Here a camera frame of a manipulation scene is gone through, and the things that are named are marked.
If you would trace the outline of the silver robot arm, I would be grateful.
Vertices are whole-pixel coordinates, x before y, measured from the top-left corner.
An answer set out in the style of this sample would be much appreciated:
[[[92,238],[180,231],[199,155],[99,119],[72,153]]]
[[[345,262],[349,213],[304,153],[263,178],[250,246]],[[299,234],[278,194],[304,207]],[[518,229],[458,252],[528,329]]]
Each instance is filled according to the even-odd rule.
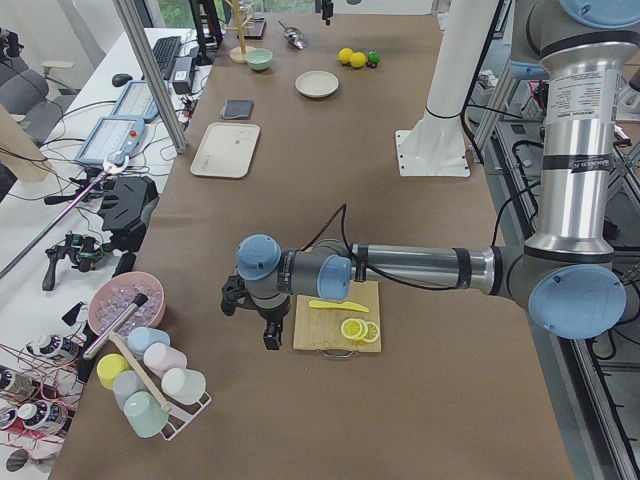
[[[244,239],[221,309],[254,310],[266,320],[265,346],[281,344],[294,295],[346,298],[351,282],[388,279],[431,291],[478,289],[513,300],[544,330],[587,339],[622,317],[627,294],[604,240],[608,178],[622,66],[639,47],[635,1],[520,1],[512,71],[541,67],[549,77],[535,231],[520,248],[431,249],[331,241],[281,248],[271,237]]]

